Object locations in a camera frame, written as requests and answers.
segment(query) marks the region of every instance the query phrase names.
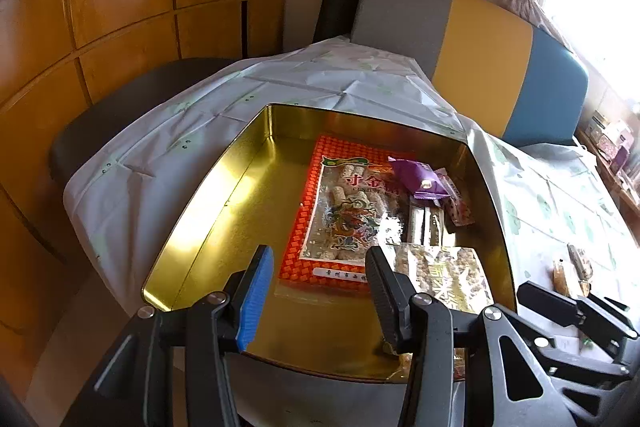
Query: blue cushion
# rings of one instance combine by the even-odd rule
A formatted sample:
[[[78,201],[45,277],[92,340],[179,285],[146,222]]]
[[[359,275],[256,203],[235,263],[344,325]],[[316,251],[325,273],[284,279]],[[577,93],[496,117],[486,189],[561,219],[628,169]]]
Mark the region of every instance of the blue cushion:
[[[588,74],[577,57],[539,28],[527,73],[507,128],[505,142],[570,144],[587,93]]]

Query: window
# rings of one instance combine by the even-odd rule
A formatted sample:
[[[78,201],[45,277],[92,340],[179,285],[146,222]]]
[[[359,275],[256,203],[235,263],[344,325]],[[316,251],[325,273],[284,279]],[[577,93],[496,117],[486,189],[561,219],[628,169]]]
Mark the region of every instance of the window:
[[[640,0],[542,0],[546,15],[620,97],[640,102]]]

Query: metal screw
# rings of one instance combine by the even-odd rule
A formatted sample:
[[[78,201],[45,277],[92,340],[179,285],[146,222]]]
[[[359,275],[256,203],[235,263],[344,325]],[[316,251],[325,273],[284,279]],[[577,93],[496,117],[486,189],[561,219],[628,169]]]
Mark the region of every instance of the metal screw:
[[[484,316],[491,321],[497,321],[502,317],[502,312],[498,308],[487,306],[487,308],[484,309]]]
[[[423,306],[428,306],[432,302],[433,299],[428,293],[417,293],[414,295],[414,303],[418,305],[422,304]]]
[[[226,293],[224,292],[213,292],[207,295],[207,301],[209,304],[223,304],[226,301]]]
[[[141,319],[150,319],[156,314],[156,309],[153,306],[142,306],[138,310],[138,317]]]

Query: gray cushion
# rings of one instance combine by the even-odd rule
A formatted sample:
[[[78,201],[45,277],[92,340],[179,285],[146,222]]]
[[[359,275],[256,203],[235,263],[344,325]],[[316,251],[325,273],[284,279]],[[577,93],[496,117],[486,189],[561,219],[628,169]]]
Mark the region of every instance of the gray cushion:
[[[413,57],[431,78],[450,6],[451,0],[360,0],[351,42]]]

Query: orange snack package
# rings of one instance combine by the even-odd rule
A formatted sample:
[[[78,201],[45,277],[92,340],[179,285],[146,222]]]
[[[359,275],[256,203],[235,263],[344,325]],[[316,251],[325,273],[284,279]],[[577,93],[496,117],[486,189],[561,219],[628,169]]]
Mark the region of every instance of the orange snack package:
[[[407,193],[388,161],[397,153],[320,136],[300,209],[280,267],[281,279],[367,291],[364,255],[377,245],[383,218],[386,242],[399,244]]]

